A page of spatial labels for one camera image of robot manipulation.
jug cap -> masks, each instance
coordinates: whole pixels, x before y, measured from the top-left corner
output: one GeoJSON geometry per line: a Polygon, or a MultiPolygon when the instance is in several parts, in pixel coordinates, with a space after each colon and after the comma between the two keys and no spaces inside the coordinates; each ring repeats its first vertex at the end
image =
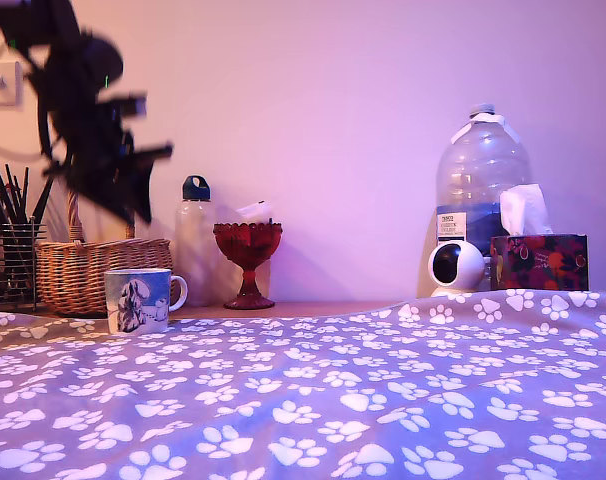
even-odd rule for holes
{"type": "Polygon", "coordinates": [[[210,201],[210,186],[203,177],[190,175],[185,179],[185,182],[183,182],[183,200],[210,201]]]}

floral tissue box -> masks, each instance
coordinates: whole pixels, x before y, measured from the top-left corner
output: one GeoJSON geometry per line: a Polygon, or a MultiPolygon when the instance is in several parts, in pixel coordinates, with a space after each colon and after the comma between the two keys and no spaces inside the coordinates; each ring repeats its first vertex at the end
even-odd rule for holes
{"type": "Polygon", "coordinates": [[[586,235],[493,237],[492,290],[589,290],[586,235]]]}

light switch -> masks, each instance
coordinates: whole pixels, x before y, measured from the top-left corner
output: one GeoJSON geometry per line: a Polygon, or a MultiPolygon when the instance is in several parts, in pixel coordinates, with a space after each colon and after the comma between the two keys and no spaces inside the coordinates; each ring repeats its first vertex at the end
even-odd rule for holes
{"type": "Polygon", "coordinates": [[[0,107],[21,104],[23,69],[19,62],[0,62],[0,107]]]}

mug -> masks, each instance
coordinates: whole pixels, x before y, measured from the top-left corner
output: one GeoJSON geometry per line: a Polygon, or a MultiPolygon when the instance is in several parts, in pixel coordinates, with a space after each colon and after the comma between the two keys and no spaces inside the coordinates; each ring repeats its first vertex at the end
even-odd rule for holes
{"type": "Polygon", "coordinates": [[[167,268],[132,268],[105,272],[105,302],[110,333],[163,332],[169,313],[187,298],[187,283],[167,268]],[[170,305],[170,284],[181,285],[181,296],[170,305]]]}

jug label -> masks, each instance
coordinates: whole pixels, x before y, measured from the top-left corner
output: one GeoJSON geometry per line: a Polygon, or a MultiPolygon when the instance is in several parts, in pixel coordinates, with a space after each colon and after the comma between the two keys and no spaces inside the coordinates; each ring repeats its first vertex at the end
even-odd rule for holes
{"type": "Polygon", "coordinates": [[[465,240],[465,223],[467,221],[465,212],[441,213],[437,215],[436,221],[439,243],[449,240],[465,240]]]}

